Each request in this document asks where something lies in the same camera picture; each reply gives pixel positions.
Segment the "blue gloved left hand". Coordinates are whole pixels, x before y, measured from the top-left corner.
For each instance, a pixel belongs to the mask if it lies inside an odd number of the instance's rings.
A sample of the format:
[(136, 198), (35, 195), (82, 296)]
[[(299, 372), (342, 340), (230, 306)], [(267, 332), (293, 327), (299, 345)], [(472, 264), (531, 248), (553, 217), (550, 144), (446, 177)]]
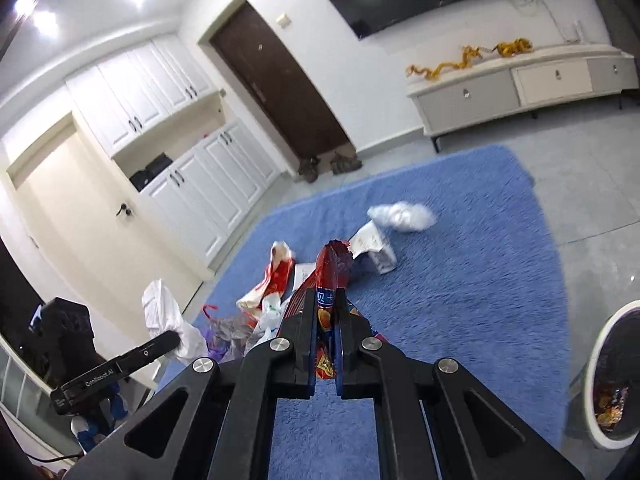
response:
[(85, 454), (117, 429), (129, 416), (128, 403), (115, 382), (104, 390), (105, 396), (73, 416), (70, 430)]

